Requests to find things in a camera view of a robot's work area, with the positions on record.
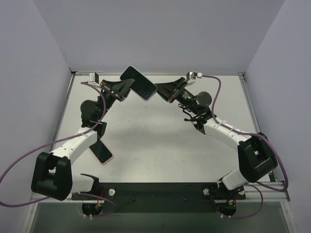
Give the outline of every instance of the metal frame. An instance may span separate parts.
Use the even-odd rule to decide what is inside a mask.
[[[73,85],[73,81],[74,81],[75,75],[83,76],[83,75],[88,75],[89,73],[90,73],[90,71],[79,71],[79,72],[73,73],[73,75],[71,77],[71,81],[70,81],[69,87],[68,87],[66,101],[65,101],[65,104],[64,104],[64,108],[63,108],[63,112],[62,112],[62,115],[61,115],[61,119],[60,119],[60,122],[59,122],[58,127],[57,127],[57,132],[55,134],[55,139],[57,138],[57,136],[59,134],[59,131],[60,131],[60,126],[62,124],[62,120],[63,120],[64,114],[65,114],[66,106],[67,106],[68,99],[69,99],[69,96],[70,96],[70,93],[71,93],[71,89],[72,89],[72,85]],[[116,73],[109,74],[109,73],[106,73],[106,72],[103,72],[103,71],[97,71],[97,73],[99,75],[118,75]],[[151,74],[146,74],[146,75],[178,75],[178,74],[154,74],[154,73],[152,74],[151,73]],[[251,104],[251,101],[250,101],[250,98],[249,98],[249,95],[248,95],[248,92],[247,92],[247,88],[246,88],[246,84],[245,84],[245,79],[244,79],[244,73],[242,73],[242,72],[238,72],[238,73],[234,73],[234,74],[228,74],[228,73],[217,73],[217,74],[214,74],[214,73],[210,73],[209,75],[215,75],[215,76],[228,76],[228,75],[229,76],[239,76],[240,81],[241,81],[241,85],[242,85],[242,89],[243,89],[243,92],[244,92],[244,95],[245,95],[245,98],[246,98],[246,102],[247,102],[247,105],[248,105],[248,108],[249,108],[249,111],[250,111],[250,115],[251,115],[251,118],[252,118],[252,121],[253,121],[253,124],[254,124],[254,127],[255,127],[255,130],[257,132],[259,132],[260,131],[260,127],[259,127],[256,115],[255,115],[255,111],[253,109],[253,106]],[[281,188],[283,186],[283,183],[276,183],[276,182],[270,182],[270,183],[267,183],[267,184],[269,184],[272,187],[278,187],[278,188]],[[264,187],[262,187],[262,186],[260,186],[258,184],[254,184],[254,185],[256,185],[256,187],[258,187],[261,190],[261,192],[263,194],[263,197],[264,197],[264,201],[280,202],[281,203],[281,206],[282,206],[282,209],[283,209],[283,213],[284,213],[284,218],[286,220],[288,229],[289,229],[290,232],[296,233],[297,230],[296,230],[296,227],[295,227],[295,224],[294,224],[293,215],[292,215],[292,212],[290,210],[290,206],[289,206],[289,202],[288,202],[289,201],[288,193],[287,192],[286,193],[275,192],[275,191],[272,191],[270,189],[264,188]],[[245,195],[246,195],[246,200],[239,200],[239,201],[243,201],[243,202],[260,202],[260,195],[259,195],[258,191],[254,190],[251,187],[245,187]],[[31,200],[36,200],[36,199],[38,199],[40,197],[42,197],[42,196],[38,195],[38,194],[33,194],[32,197],[31,197]],[[47,199],[47,200],[44,200],[42,202],[51,202],[51,203],[53,203],[53,202],[60,202],[60,201],[54,200],[54,199]],[[71,196],[69,196],[66,200],[64,200],[62,202],[95,203],[96,201],[95,200],[84,200],[84,201],[72,200]],[[27,213],[26,213],[26,216],[25,216],[22,228],[21,228],[21,232],[22,233],[27,233],[27,232],[30,231],[32,223],[33,223],[33,220],[34,220],[36,209],[37,209],[37,203],[36,204],[32,204],[32,205],[30,205],[28,207]]]

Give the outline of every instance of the screw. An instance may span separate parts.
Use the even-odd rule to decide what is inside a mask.
[[[208,188],[203,189],[203,194],[204,194],[205,196],[207,196],[208,193],[209,193],[209,189],[208,189]]]
[[[114,189],[112,189],[112,188],[109,189],[109,191],[108,191],[109,196],[114,196],[115,193],[116,193],[116,191]]]

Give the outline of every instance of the white table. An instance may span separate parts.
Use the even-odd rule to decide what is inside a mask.
[[[241,130],[254,132],[239,77],[219,77],[222,90],[215,114]],[[148,78],[154,83],[165,83],[180,76]],[[117,81],[119,77],[100,76],[102,79]],[[87,76],[74,78],[58,139],[76,133],[81,125],[81,103],[97,99],[97,92],[80,84],[85,81]],[[187,89],[193,94],[207,91],[214,97],[217,87],[217,81],[203,78]],[[102,137],[114,157],[102,165],[87,149],[72,172],[91,174],[100,182],[215,182],[237,168],[237,153],[184,122],[188,116],[177,104],[165,102],[158,94],[145,102],[133,92],[124,102],[116,101],[104,117],[107,128]],[[270,180],[265,176],[261,181]]]

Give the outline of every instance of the gray wall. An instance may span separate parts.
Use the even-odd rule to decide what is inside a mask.
[[[0,1],[0,173],[23,153],[52,141],[70,71],[32,0]],[[31,196],[36,154],[21,161],[0,186],[0,199]],[[23,208],[0,206],[0,232],[20,231]]]
[[[259,120],[288,172],[299,232],[310,232],[311,2],[286,0],[246,71]]]
[[[245,71],[284,0],[34,0],[70,68]]]

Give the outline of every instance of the black smartphone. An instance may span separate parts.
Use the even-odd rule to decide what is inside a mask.
[[[98,140],[89,148],[102,164],[112,158],[112,153],[101,140]]]
[[[129,66],[123,74],[120,76],[121,80],[134,79],[135,82],[131,85],[131,90],[139,95],[144,101],[150,100],[150,98],[156,93],[157,87],[149,79],[147,79],[142,73],[140,73],[133,66]]]

